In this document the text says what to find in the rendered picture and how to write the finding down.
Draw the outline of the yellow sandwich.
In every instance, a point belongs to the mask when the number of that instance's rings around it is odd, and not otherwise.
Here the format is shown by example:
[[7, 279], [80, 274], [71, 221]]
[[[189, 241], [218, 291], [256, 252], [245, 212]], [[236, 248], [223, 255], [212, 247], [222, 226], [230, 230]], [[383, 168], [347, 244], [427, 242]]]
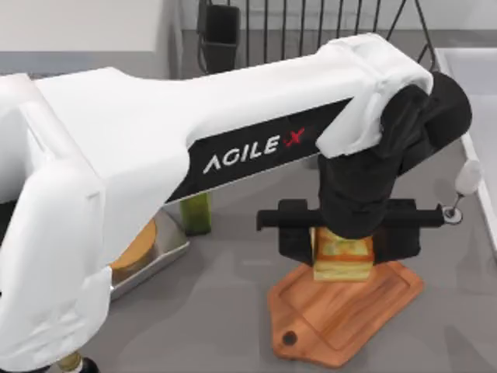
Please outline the yellow sandwich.
[[327, 228], [313, 228], [311, 249], [315, 281], [366, 281], [374, 266], [374, 244], [371, 236], [344, 239]]

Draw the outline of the clear wine glass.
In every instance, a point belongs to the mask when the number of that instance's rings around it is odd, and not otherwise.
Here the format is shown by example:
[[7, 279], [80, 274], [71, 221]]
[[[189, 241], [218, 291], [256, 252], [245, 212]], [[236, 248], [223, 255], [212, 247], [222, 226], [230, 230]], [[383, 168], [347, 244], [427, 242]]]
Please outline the clear wine glass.
[[461, 167], [455, 182], [456, 199], [450, 206], [443, 207], [444, 221], [448, 225], [458, 225], [463, 220], [463, 213], [459, 203], [478, 191], [482, 181], [482, 167], [477, 159], [468, 159]]

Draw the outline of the wooden cutting board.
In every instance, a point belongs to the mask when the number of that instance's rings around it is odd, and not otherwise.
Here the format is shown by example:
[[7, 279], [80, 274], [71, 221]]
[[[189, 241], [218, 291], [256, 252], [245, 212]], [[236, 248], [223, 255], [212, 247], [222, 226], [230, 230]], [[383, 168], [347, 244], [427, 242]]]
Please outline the wooden cutting board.
[[282, 359], [341, 368], [423, 291], [399, 262], [375, 266], [364, 282], [315, 281], [300, 265], [267, 294], [271, 347]]

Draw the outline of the green bottle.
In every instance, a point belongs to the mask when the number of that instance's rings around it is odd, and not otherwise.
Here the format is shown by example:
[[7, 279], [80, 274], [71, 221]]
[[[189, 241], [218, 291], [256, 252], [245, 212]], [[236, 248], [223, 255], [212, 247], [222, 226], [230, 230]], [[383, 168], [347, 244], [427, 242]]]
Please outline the green bottle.
[[182, 227], [188, 236], [211, 232], [210, 195], [208, 193], [182, 200], [179, 203]]

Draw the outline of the metal tray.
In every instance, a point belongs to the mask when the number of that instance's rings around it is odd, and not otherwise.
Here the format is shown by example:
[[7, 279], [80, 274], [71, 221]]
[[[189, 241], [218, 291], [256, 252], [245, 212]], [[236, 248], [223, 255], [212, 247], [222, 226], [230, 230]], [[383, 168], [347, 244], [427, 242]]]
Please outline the metal tray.
[[180, 258], [189, 241], [178, 222], [164, 209], [153, 218], [157, 227], [155, 244], [144, 259], [125, 270], [112, 270], [113, 301], [134, 290]]

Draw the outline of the round yellow bread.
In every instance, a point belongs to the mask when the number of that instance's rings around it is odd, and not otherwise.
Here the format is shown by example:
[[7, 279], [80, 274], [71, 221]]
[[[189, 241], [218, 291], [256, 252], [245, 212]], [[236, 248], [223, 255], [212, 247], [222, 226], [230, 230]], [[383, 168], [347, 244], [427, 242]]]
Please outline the round yellow bread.
[[111, 263], [111, 269], [125, 270], [144, 259], [155, 244], [156, 235], [156, 223], [154, 219], [151, 219], [123, 254], [116, 261]]

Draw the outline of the black utensil holder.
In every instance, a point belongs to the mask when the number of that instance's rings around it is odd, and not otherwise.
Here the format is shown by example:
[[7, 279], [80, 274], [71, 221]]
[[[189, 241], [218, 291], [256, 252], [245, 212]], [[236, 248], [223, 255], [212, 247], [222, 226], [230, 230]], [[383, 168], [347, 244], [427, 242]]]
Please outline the black utensil holder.
[[197, 59], [205, 74], [235, 69], [240, 22], [241, 11], [238, 7], [199, 0]]

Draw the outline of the dark bottle with gold neck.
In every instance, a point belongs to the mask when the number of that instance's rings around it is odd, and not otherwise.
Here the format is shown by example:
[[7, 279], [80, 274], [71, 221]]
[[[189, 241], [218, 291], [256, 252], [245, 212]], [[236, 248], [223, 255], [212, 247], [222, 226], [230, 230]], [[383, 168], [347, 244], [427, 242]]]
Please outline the dark bottle with gold neck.
[[60, 358], [56, 365], [61, 373], [101, 373], [97, 363], [81, 355], [78, 350]]

